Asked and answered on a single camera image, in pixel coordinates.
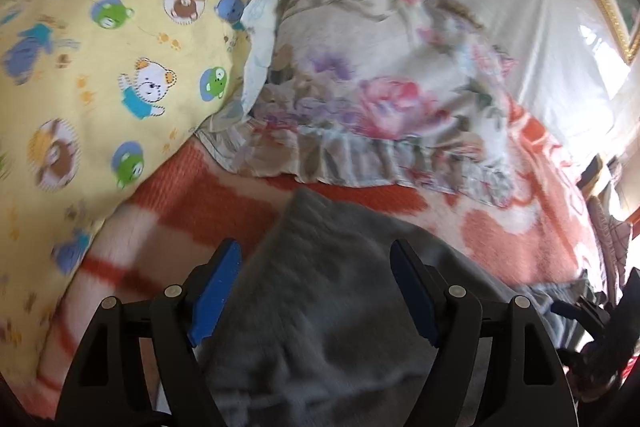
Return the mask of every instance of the blanket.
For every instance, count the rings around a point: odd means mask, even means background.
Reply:
[[[532,288],[509,288],[426,230],[300,188],[243,268],[200,353],[229,427],[404,424],[436,349],[418,335],[392,275],[389,247],[398,237],[478,298],[527,295],[556,347],[581,337],[575,321],[545,304],[587,297],[584,279],[540,285],[534,298]],[[475,418],[489,353],[482,339],[459,425]]]
[[[102,222],[203,120],[214,114],[223,128],[253,105],[277,4],[0,0],[0,371],[10,383],[34,377]]]
[[[505,208],[399,185],[307,186],[331,200],[353,201],[426,229],[508,285],[566,282],[584,268],[598,274],[593,231],[564,150],[514,103],[508,127],[516,197]],[[37,378],[14,388],[25,406],[54,412],[78,342],[104,297],[152,297],[184,280],[225,237],[235,237],[249,257],[299,186],[291,176],[230,174],[190,139],[96,237],[53,317]],[[598,275],[590,282],[602,290]],[[150,346],[145,356],[152,357]],[[154,388],[157,378],[149,382]]]

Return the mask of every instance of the fleece blanket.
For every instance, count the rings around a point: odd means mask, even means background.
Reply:
[[[389,266],[399,238],[448,284],[479,298],[526,295],[556,347],[584,330],[549,310],[588,295],[584,279],[509,288],[426,230],[300,188],[242,270],[200,358],[229,427],[403,425],[436,349],[421,338]],[[478,344],[458,422],[473,422],[490,341]]]
[[[593,231],[566,153],[514,103],[508,127],[516,192],[505,208],[398,185],[306,186],[426,229],[508,285],[565,282],[584,268],[598,267]],[[70,361],[102,298],[149,298],[184,280],[225,237],[235,237],[249,256],[299,186],[291,176],[230,174],[190,139],[97,235],[52,320],[36,380],[15,388],[23,403],[44,415],[54,412]],[[595,291],[602,289],[598,280],[590,280]],[[145,356],[151,357],[150,349]]]

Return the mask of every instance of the cartoon bear print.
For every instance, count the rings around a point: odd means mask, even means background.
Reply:
[[[226,82],[227,76],[224,68],[218,66],[206,70],[200,77],[200,97],[205,102],[222,98],[225,94]]]
[[[78,170],[78,156],[76,135],[65,120],[58,118],[40,126],[28,146],[36,185],[48,190],[68,185]]]
[[[122,103],[142,120],[148,116],[160,116],[164,107],[155,105],[177,80],[176,74],[148,58],[139,58],[135,64],[136,76],[132,82],[126,74],[118,77]]]
[[[137,181],[145,168],[145,158],[138,142],[121,144],[111,159],[111,170],[116,176],[118,188],[124,188]]]
[[[66,243],[55,245],[51,250],[51,258],[64,275],[69,275],[82,259],[90,243],[89,233],[74,229],[74,238]]]
[[[91,8],[91,19],[100,28],[113,30],[120,28],[134,11],[124,6],[121,0],[99,0]]]
[[[164,0],[164,11],[178,24],[191,24],[204,11],[205,0]]]
[[[220,0],[216,6],[216,13],[222,20],[231,24],[233,29],[244,30],[244,25],[240,22],[244,13],[242,0]]]
[[[33,66],[41,49],[51,54],[51,33],[52,29],[47,25],[37,23],[19,33],[18,36],[23,38],[4,54],[4,70],[14,79],[17,86],[31,78]]]

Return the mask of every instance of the yellow blanket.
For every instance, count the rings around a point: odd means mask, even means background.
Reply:
[[[224,127],[247,111],[248,90],[257,96],[278,0],[249,1],[0,0],[0,371],[9,381],[33,377],[103,220],[206,117],[226,106]]]

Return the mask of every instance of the metal screw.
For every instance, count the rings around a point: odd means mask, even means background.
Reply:
[[[515,303],[516,306],[519,306],[520,308],[528,308],[531,304],[529,299],[527,299],[524,295],[518,295],[515,298]]]
[[[454,284],[449,286],[449,294],[460,299],[466,295],[466,290],[462,286]]]
[[[105,297],[100,304],[105,310],[110,310],[118,303],[115,297]]]
[[[172,284],[171,286],[167,286],[164,289],[164,295],[170,298],[177,297],[181,293],[182,293],[182,287],[179,284]]]

